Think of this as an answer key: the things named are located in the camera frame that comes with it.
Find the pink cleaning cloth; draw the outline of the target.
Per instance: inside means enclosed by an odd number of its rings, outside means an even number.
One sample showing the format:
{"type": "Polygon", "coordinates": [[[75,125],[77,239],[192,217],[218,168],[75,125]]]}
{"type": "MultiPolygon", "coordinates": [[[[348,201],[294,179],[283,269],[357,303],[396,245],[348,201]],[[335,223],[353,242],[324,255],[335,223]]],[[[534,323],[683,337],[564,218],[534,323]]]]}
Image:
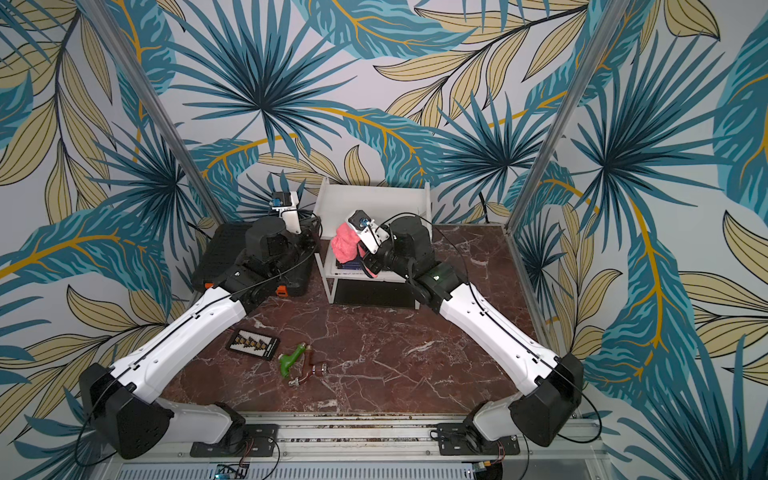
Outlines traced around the pink cleaning cloth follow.
{"type": "Polygon", "coordinates": [[[336,229],[336,235],[331,240],[331,249],[337,261],[346,262],[352,259],[360,258],[358,236],[346,224],[341,224],[336,229]]]}

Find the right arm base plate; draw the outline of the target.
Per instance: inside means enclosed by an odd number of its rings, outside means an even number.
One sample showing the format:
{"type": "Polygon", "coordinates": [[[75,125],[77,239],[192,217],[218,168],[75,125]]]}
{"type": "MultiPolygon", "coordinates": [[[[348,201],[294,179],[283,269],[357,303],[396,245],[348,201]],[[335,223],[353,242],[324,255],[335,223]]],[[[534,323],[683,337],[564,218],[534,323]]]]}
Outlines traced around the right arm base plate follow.
{"type": "Polygon", "coordinates": [[[437,442],[441,456],[504,457],[520,453],[516,437],[486,440],[474,427],[463,422],[439,423],[430,431],[430,438],[437,442]]]}

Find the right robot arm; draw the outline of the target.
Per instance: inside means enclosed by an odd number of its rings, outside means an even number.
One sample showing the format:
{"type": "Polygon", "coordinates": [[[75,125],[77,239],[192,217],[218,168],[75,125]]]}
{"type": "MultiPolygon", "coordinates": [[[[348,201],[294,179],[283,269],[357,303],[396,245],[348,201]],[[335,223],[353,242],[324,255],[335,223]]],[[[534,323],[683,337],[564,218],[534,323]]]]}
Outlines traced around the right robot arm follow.
{"type": "Polygon", "coordinates": [[[479,448],[520,432],[538,446],[551,445],[586,399],[581,360],[529,337],[482,296],[465,270],[439,260],[427,224],[410,212],[384,226],[362,210],[347,220],[366,270],[401,277],[417,303],[460,328],[515,385],[515,395],[485,402],[466,417],[468,443],[479,448]]]}

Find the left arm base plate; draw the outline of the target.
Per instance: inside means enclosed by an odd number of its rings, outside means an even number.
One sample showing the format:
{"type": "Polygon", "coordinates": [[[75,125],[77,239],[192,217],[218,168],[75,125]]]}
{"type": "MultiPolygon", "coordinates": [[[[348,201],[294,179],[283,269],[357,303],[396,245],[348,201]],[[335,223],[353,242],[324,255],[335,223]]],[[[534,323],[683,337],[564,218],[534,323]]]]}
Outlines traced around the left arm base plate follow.
{"type": "Polygon", "coordinates": [[[214,444],[194,442],[192,458],[204,457],[271,457],[275,450],[279,426],[277,424],[244,424],[233,426],[222,440],[214,444]]]}

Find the white two-tier bookshelf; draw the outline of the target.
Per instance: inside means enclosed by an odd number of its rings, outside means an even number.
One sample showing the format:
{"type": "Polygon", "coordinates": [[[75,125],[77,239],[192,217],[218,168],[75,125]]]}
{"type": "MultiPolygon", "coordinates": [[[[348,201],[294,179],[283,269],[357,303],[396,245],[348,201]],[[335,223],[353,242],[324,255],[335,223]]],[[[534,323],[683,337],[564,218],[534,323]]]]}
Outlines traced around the white two-tier bookshelf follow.
{"type": "MultiPolygon", "coordinates": [[[[374,187],[331,184],[322,181],[313,213],[322,222],[323,240],[331,240],[336,229],[357,210],[362,210],[377,224],[403,213],[415,213],[427,220],[433,219],[430,186],[422,188],[374,187]]],[[[363,284],[369,292],[378,292],[383,285],[402,284],[404,279],[392,272],[383,271],[369,278],[360,270],[340,269],[336,256],[328,248],[315,255],[316,264],[329,303],[339,304],[338,291],[351,283],[363,284]]]]}

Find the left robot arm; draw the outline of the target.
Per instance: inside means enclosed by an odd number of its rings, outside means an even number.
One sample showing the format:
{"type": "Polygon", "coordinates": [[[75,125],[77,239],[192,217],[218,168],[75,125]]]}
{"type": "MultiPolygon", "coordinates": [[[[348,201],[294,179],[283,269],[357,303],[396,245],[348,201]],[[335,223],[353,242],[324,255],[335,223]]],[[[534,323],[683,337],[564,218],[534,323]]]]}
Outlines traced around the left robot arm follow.
{"type": "Polygon", "coordinates": [[[170,381],[203,349],[275,295],[281,285],[307,283],[304,274],[320,246],[322,223],[311,215],[295,228],[285,216],[265,216],[244,231],[202,297],[169,327],[105,367],[79,378],[92,427],[124,459],[164,443],[191,442],[235,456],[249,442],[245,419],[228,405],[162,399],[170,381]]]}

